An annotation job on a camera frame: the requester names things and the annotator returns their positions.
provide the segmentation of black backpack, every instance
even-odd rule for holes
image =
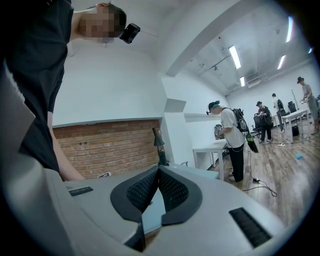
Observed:
[[[249,132],[249,128],[248,128],[247,122],[245,121],[244,114],[243,114],[243,112],[242,112],[242,110],[240,108],[231,109],[231,108],[228,108],[228,107],[224,107],[222,109],[222,111],[224,109],[230,109],[230,110],[233,111],[233,113],[235,115],[235,118],[236,118],[236,122],[238,124],[237,128],[240,130],[240,132],[242,132],[242,133]]]
[[[280,99],[278,99],[277,104],[279,111],[284,109],[284,105],[282,104],[282,101]]]

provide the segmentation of wall shelf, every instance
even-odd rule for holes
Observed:
[[[221,115],[207,115],[207,114],[198,114],[198,113],[184,113],[184,118],[187,123],[191,122],[205,122],[205,121],[220,121]]]

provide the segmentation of fluorescent light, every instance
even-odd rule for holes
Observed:
[[[292,27],[294,24],[294,20],[289,16],[289,26],[288,26],[288,35],[286,36],[286,43],[288,43],[291,39]]]
[[[246,84],[245,84],[245,78],[242,76],[240,77],[240,82],[241,82],[241,86],[244,87]]]
[[[282,66],[282,63],[284,63],[285,57],[286,57],[286,55],[283,55],[281,57],[281,60],[280,60],[279,66],[278,66],[278,70],[281,69],[281,66]]]
[[[234,61],[236,69],[241,68],[240,59],[239,59],[236,47],[235,46],[231,46],[229,48],[229,51],[230,51],[231,56],[233,58],[233,61]]]

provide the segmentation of person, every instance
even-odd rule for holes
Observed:
[[[272,141],[271,137],[271,128],[272,128],[272,116],[269,108],[265,105],[262,105],[261,101],[256,103],[256,106],[259,107],[258,113],[260,118],[261,125],[261,139],[259,139],[259,143],[265,141],[265,136],[267,134],[267,142]]]
[[[35,115],[19,151],[37,159],[44,168],[59,172],[66,181],[84,179],[68,161],[52,128],[67,44],[79,38],[98,42],[120,37],[126,22],[126,13],[110,3],[74,11],[70,0],[57,0],[28,24],[5,56],[24,103]]]
[[[240,182],[244,179],[244,145],[245,136],[237,128],[238,122],[235,113],[227,107],[220,106],[220,101],[211,102],[208,106],[209,112],[214,115],[221,114],[222,129],[217,136],[224,138],[227,143],[233,172],[229,173],[229,180]]]
[[[284,131],[284,126],[282,124],[282,117],[281,117],[281,114],[280,114],[280,109],[279,109],[279,104],[278,102],[281,100],[277,98],[276,94],[273,93],[272,94],[272,98],[273,98],[273,108],[276,110],[276,115],[279,119],[279,124],[280,124],[280,133],[283,134],[285,131]]]
[[[307,102],[308,104],[311,116],[314,120],[314,131],[311,134],[316,134],[319,131],[319,113],[317,100],[312,93],[310,85],[305,83],[305,79],[303,77],[299,76],[296,83],[302,85],[303,99],[301,101]]]

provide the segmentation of black t-shirt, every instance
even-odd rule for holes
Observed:
[[[263,112],[266,113],[267,116],[260,116],[260,125],[261,126],[270,126],[272,124],[272,117],[271,117],[271,112],[267,106],[263,106],[263,108],[259,108],[259,113]]]
[[[64,75],[72,15],[71,3],[57,0],[24,30],[6,57],[26,106],[35,115],[20,152],[57,172],[59,165],[47,121]]]

